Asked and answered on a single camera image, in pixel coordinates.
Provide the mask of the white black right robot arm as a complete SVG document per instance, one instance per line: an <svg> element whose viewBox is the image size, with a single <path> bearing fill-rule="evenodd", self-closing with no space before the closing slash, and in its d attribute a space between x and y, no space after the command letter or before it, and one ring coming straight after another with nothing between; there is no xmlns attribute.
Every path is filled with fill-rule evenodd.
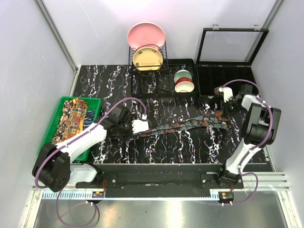
<svg viewBox="0 0 304 228"><path fill-rule="evenodd" d="M219 86L214 92L223 96L222 103L227 112L239 108L247 110L241 127L240 144L215 177L220 188L227 188L241 181L242 171L249 160L266 145L274 142L282 111L267 105L260 95L252 94L252 86L248 84L243 85L236 96L230 87Z"/></svg>

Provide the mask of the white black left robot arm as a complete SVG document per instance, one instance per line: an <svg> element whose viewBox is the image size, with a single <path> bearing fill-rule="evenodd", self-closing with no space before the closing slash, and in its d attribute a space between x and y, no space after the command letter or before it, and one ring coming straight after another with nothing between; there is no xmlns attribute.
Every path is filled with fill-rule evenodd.
<svg viewBox="0 0 304 228"><path fill-rule="evenodd" d="M69 182L86 182L90 187L98 188L103 177L96 168L88 164L73 166L72 163L107 137L131 135L133 126L130 110L118 105L75 136L56 144L44 144L32 170L36 187L59 192Z"/></svg>

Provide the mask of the navy floral tie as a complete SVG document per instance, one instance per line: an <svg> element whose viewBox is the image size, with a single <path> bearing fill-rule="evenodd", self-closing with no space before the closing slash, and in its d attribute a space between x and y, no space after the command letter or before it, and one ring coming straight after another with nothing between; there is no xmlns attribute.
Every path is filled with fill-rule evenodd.
<svg viewBox="0 0 304 228"><path fill-rule="evenodd" d="M177 121L175 123L166 123L149 128L144 132L139 132L138 137L149 137L162 134L169 134L181 131L188 131L195 128L217 128L229 129L229 120L222 116L221 111L207 113L187 120Z"/></svg>

